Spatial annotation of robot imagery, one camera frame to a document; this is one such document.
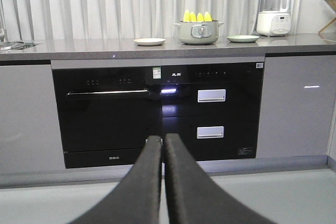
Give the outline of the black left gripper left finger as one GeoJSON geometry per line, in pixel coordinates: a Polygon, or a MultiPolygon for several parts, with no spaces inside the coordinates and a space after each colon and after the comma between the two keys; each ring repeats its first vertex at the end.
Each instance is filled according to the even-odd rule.
{"type": "Polygon", "coordinates": [[[126,176],[101,201],[71,223],[159,223],[162,140],[149,136],[126,176]]]}

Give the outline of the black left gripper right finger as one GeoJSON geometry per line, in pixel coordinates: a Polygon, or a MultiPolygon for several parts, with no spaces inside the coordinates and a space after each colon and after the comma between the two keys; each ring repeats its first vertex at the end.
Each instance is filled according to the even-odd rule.
{"type": "Polygon", "coordinates": [[[272,223],[220,188],[176,133],[165,136],[164,162],[170,223],[272,223]]]}

